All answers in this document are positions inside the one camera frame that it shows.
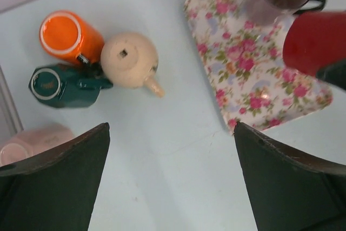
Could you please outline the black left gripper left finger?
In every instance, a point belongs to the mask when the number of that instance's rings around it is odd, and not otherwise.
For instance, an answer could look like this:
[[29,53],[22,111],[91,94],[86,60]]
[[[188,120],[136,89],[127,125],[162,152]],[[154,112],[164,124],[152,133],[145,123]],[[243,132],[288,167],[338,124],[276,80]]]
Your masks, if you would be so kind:
[[110,127],[1,167],[1,230],[88,230]]

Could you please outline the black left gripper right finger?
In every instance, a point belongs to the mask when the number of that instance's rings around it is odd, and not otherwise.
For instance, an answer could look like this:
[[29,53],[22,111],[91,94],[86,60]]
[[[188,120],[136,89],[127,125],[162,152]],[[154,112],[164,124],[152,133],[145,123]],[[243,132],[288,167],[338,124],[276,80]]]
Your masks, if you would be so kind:
[[234,138],[258,230],[345,230],[345,165],[241,122]]

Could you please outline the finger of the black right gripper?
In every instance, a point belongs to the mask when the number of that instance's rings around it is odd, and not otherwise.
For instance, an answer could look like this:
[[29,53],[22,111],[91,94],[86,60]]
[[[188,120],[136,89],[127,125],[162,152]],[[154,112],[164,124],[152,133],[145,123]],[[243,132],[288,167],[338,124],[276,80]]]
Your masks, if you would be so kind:
[[316,78],[346,90],[346,63],[345,59],[319,69]]

